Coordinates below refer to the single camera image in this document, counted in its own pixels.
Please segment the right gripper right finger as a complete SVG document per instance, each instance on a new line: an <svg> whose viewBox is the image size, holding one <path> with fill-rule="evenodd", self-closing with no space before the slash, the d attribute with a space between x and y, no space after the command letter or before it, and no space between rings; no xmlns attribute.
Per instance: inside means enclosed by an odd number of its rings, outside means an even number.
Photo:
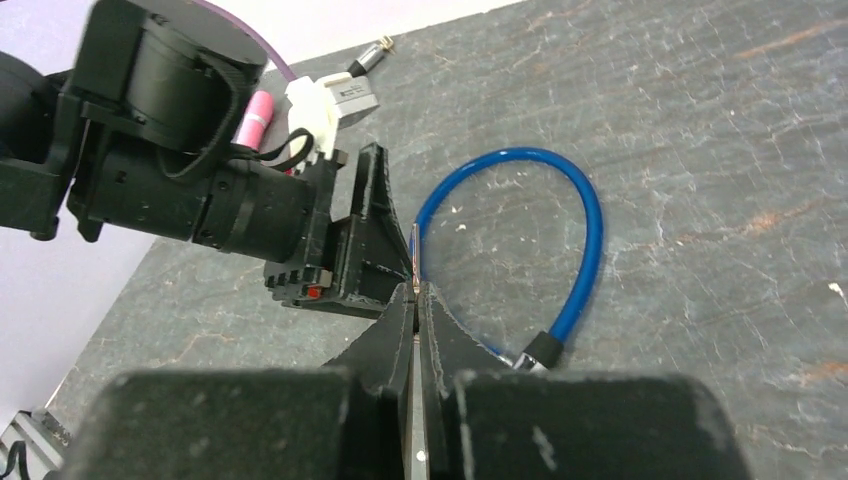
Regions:
<svg viewBox="0 0 848 480"><path fill-rule="evenodd" d="M721 403L693 377L510 369L427 283L418 322L432 479L752 475Z"/></svg>

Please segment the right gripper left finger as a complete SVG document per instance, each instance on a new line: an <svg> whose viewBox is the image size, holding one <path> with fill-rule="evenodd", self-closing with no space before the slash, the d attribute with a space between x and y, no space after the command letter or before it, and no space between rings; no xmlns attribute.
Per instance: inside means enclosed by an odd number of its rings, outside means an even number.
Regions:
<svg viewBox="0 0 848 480"><path fill-rule="evenodd" d="M137 370L96 396L63 479L406 479L413 294L318 368Z"/></svg>

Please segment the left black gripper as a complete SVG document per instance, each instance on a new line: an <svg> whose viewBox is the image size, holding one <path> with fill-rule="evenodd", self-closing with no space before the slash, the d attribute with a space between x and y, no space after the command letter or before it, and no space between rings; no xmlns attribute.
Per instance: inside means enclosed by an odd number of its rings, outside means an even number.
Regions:
<svg viewBox="0 0 848 480"><path fill-rule="evenodd" d="M318 152L292 172L309 194L300 211L302 230L293 255L282 263L268 262L263 270L266 289L285 307L310 307L332 285L333 260L325 249L331 244L336 176L347 159L337 149ZM411 256L391 198L388 152L381 145L371 143L359 150L350 214L334 226L339 243L331 311L375 319L395 288L412 276Z"/></svg>

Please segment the red cable lock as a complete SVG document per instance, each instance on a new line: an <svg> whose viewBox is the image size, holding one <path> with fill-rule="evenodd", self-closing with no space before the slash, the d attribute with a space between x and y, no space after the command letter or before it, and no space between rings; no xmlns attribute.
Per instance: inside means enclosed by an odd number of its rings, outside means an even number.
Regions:
<svg viewBox="0 0 848 480"><path fill-rule="evenodd" d="M365 50L358 55L347 68L347 72L353 77L367 75L379 64L388 54L393 52L394 41L389 36L372 42Z"/></svg>

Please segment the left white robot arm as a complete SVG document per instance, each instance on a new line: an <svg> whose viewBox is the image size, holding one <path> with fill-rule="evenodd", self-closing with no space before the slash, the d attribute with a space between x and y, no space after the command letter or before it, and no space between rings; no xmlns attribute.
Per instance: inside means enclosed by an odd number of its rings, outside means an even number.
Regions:
<svg viewBox="0 0 848 480"><path fill-rule="evenodd" d="M43 75L1 57L1 223L53 239L58 212L264 262L287 307L376 318L413 261L387 152L362 147L351 210L331 216L340 130L377 108L366 71L291 80L269 151L236 133L267 44L199 1L98 1L74 66Z"/></svg>

